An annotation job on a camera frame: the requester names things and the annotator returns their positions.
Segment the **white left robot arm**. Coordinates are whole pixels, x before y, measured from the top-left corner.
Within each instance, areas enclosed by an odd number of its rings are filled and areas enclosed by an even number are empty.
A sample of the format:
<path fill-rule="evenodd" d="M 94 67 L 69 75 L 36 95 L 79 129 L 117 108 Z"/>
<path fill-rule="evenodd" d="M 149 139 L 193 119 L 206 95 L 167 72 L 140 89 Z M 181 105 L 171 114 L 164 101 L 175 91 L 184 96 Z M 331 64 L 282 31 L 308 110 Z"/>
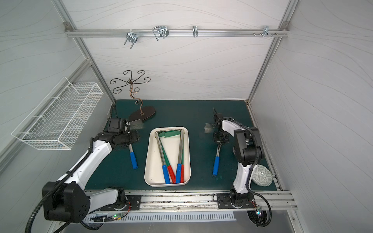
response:
<path fill-rule="evenodd" d="M 116 147 L 129 147 L 139 141 L 141 120 L 128 121 L 112 118 L 108 128 L 89 140 L 89 148 L 78 162 L 56 182 L 48 182 L 42 188 L 43 212 L 46 220 L 79 223 L 105 206 L 127 207 L 122 188 L 105 188 L 92 193 L 85 186 L 101 162 Z"/>

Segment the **white storage tray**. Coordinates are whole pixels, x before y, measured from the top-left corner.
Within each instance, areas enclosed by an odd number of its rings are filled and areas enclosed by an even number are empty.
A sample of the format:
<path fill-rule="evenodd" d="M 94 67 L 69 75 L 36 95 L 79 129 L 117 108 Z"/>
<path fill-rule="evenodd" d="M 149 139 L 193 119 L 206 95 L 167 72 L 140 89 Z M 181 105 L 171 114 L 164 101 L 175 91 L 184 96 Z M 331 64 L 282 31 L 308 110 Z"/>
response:
<path fill-rule="evenodd" d="M 145 182 L 152 187 L 186 185 L 191 178 L 189 133 L 185 127 L 156 128 L 150 132 Z"/>

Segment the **aluminium cross rail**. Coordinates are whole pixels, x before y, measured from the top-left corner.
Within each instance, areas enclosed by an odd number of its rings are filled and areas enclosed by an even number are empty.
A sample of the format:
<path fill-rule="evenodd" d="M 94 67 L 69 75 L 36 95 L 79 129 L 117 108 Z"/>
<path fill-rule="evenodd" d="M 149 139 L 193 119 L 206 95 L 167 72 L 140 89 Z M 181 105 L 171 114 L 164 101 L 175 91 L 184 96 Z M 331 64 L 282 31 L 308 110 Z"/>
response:
<path fill-rule="evenodd" d="M 192 27 L 187 29 L 169 29 L 167 38 L 193 38 Z M 198 37 L 254 37 L 253 33 L 262 31 L 259 29 L 202 29 L 198 27 Z M 127 32 L 132 30 L 138 38 L 155 38 L 152 29 L 125 29 L 125 30 L 66 30 L 65 34 L 70 38 L 125 38 Z M 277 30 L 278 37 L 287 37 L 290 34 L 288 27 L 282 26 Z"/>

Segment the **brown metal hook stand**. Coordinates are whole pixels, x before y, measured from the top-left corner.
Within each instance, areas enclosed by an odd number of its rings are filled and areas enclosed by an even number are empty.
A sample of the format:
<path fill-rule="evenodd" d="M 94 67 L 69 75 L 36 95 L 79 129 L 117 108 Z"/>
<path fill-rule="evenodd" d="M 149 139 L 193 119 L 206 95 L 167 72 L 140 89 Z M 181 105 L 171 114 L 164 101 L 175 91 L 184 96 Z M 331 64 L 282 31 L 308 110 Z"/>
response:
<path fill-rule="evenodd" d="M 140 88 L 137 87 L 137 85 L 145 84 L 151 81 L 150 77 L 144 76 L 146 74 L 146 71 L 139 70 L 137 74 L 139 76 L 137 78 L 133 78 L 133 72 L 131 70 L 125 70 L 123 72 L 123 75 L 128 76 L 128 79 L 114 78 L 109 83 L 111 85 L 117 85 L 118 83 L 122 82 L 122 84 L 113 89 L 112 92 L 114 94 L 119 94 L 122 92 L 122 89 L 124 87 L 129 87 L 130 98 L 135 100 L 135 104 L 139 106 L 139 109 L 129 116 L 129 121 L 140 120 L 144 122 L 152 118 L 156 114 L 156 110 L 153 106 L 143 106 L 143 100 L 136 96 L 140 91 Z"/>

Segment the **metal clamp hook small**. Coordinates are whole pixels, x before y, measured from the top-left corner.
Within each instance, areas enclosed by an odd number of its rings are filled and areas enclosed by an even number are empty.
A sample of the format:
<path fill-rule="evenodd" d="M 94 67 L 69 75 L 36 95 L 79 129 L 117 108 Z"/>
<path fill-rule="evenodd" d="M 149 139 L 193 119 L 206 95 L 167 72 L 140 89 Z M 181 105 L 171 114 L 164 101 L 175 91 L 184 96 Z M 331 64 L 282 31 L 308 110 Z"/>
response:
<path fill-rule="evenodd" d="M 192 33 L 193 33 L 194 38 L 198 37 L 198 27 L 197 26 L 192 27 Z"/>

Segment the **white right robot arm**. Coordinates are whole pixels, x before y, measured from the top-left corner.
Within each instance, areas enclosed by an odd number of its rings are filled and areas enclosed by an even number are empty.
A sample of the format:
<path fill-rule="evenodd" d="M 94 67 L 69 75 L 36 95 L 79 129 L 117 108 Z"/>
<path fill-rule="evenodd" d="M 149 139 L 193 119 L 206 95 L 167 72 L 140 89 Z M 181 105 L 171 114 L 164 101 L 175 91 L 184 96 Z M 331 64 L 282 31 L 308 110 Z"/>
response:
<path fill-rule="evenodd" d="M 219 167 L 219 154 L 223 144 L 229 142 L 229 137 L 235 139 L 234 156 L 238 161 L 238 171 L 233 182 L 233 189 L 230 191 L 230 202 L 235 208 L 247 207 L 254 204 L 254 192 L 251 190 L 251 180 L 255 166 L 264 156 L 259 130 L 250 128 L 239 123 L 232 117 L 224 117 L 213 109 L 214 123 L 213 141 L 218 145 L 214 162 L 213 175 L 217 175 Z"/>

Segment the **metal clamp hook right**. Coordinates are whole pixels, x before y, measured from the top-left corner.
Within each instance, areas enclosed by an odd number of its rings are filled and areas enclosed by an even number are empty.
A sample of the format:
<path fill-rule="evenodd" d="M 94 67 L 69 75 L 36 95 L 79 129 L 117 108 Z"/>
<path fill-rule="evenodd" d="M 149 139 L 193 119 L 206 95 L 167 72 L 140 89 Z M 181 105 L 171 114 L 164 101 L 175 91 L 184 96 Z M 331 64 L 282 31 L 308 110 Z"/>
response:
<path fill-rule="evenodd" d="M 262 31 L 253 33 L 253 36 L 255 37 L 277 37 L 278 32 L 277 30 L 270 29 L 269 26 L 264 26 Z"/>

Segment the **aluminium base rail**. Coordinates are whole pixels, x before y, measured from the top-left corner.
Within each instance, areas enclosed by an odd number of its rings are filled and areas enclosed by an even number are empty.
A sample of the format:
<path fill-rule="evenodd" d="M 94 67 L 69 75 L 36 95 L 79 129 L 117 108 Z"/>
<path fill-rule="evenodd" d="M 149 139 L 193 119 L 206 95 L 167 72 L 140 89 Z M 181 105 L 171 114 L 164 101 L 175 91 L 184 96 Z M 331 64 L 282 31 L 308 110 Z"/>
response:
<path fill-rule="evenodd" d="M 126 190 L 125 195 L 135 208 L 142 212 L 188 212 L 255 210 L 254 205 L 268 210 L 297 210 L 298 206 L 290 191 L 258 191 L 253 201 L 241 206 L 231 203 L 227 190 Z"/>

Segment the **metal clamp hook middle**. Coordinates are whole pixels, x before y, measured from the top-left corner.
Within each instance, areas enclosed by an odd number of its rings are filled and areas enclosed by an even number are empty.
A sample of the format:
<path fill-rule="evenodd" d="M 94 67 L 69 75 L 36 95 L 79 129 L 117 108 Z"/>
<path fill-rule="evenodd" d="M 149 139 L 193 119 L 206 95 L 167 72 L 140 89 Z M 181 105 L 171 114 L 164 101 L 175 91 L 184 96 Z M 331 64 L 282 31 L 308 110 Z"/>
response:
<path fill-rule="evenodd" d="M 153 27 L 152 32 L 157 41 L 159 41 L 160 38 L 165 39 L 170 34 L 168 27 L 164 25 Z"/>

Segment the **green patterned bowl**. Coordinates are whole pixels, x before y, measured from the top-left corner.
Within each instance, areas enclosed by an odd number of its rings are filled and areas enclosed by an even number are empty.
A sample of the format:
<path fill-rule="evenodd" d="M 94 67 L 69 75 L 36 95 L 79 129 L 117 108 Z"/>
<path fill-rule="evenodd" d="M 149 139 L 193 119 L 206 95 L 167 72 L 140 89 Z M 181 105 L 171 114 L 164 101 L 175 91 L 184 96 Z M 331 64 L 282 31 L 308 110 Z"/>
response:
<path fill-rule="evenodd" d="M 256 165 L 253 169 L 252 181 L 259 186 L 267 187 L 273 183 L 273 176 L 267 167 Z"/>

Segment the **metal clamp hook left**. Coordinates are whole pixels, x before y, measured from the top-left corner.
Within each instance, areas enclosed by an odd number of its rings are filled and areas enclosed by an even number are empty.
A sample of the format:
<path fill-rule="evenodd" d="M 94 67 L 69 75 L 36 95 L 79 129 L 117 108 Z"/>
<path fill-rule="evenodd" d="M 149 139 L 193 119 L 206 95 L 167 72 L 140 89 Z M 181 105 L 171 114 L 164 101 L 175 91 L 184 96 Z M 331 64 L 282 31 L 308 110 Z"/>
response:
<path fill-rule="evenodd" d="M 133 46 L 137 43 L 137 41 L 138 41 L 137 34 L 135 34 L 132 30 L 130 30 L 126 34 L 126 40 L 124 42 L 124 45 L 126 45 L 128 43 L 128 44 L 130 44 L 130 49 L 132 49 Z"/>

